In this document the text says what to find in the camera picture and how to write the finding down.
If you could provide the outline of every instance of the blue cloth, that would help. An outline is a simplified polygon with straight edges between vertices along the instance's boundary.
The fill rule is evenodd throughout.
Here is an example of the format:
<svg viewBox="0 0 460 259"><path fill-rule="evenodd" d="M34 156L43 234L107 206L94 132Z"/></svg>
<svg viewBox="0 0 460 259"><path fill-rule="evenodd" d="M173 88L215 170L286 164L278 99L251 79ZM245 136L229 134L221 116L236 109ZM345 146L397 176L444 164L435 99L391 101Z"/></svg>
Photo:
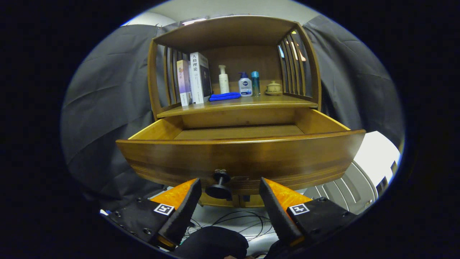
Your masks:
<svg viewBox="0 0 460 259"><path fill-rule="evenodd" d="M241 96L241 94L238 92L231 92L231 93L226 93L226 94L213 94L211 95L211 98L219 98L219 97L226 97L226 96L233 96L233 95Z"/></svg>
<svg viewBox="0 0 460 259"><path fill-rule="evenodd" d="M237 99L240 98L240 93L226 93L226 94L213 94L209 98L209 101L220 101L220 100L228 100L228 99Z"/></svg>

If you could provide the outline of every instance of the blue bottle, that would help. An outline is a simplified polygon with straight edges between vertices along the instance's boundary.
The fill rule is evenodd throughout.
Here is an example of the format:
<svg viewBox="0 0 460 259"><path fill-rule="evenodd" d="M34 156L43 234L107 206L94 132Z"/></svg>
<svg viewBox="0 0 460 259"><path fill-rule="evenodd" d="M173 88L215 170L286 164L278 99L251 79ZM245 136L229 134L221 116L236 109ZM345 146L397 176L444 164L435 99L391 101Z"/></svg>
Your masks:
<svg viewBox="0 0 460 259"><path fill-rule="evenodd" d="M253 71L251 77L253 82L253 96L260 96L259 72Z"/></svg>

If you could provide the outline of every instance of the white wall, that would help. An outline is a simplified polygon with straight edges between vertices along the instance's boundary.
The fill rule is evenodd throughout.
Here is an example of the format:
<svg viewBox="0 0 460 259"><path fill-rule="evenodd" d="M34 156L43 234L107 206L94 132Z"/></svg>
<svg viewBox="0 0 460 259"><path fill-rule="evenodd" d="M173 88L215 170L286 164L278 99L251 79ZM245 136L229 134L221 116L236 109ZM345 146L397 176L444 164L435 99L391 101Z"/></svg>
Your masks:
<svg viewBox="0 0 460 259"><path fill-rule="evenodd" d="M166 17L164 15L154 13L154 12L143 12L138 16L134 17L132 20L126 22L122 26L133 25L133 24L147 24L147 25L156 25L156 26L165 26L168 24L175 23L173 19Z"/></svg>
<svg viewBox="0 0 460 259"><path fill-rule="evenodd" d="M386 177L393 178L391 165L399 166L401 154L393 143L378 131L366 133L354 161L366 172L376 187Z"/></svg>
<svg viewBox="0 0 460 259"><path fill-rule="evenodd" d="M176 21L206 15L253 14L297 21L304 24L320 13L292 0L171 0L149 12Z"/></svg>

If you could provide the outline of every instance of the white pump bottle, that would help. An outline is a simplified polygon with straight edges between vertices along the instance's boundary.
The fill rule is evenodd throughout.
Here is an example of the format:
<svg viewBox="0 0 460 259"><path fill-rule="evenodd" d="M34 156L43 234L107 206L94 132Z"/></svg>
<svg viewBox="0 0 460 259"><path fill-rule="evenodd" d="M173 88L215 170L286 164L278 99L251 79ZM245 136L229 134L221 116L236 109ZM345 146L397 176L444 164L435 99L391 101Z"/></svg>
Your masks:
<svg viewBox="0 0 460 259"><path fill-rule="evenodd" d="M229 88L229 76L225 73L225 66L219 65L220 75L219 75L219 86L220 93L226 94L230 92Z"/></svg>

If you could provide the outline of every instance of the bottle cap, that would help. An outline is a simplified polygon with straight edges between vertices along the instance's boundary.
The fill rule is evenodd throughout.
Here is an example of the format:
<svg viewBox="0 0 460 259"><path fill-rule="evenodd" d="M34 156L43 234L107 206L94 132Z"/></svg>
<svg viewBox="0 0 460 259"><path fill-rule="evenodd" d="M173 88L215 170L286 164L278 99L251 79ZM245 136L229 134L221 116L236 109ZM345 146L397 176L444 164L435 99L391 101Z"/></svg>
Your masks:
<svg viewBox="0 0 460 259"><path fill-rule="evenodd" d="M248 78L246 72L238 73L241 74L241 78Z"/></svg>

